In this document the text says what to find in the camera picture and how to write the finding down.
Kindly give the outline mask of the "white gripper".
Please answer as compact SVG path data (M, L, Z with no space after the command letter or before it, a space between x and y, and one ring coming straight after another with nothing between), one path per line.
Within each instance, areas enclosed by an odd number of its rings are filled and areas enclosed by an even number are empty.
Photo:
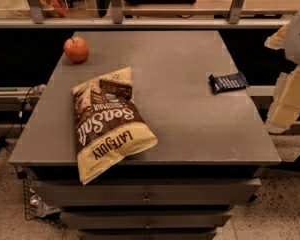
M264 46L273 50L285 48L285 57L300 64L300 9L290 23L268 37ZM300 116L300 65L277 79L273 102L270 105L265 126L270 133L280 134L288 130Z

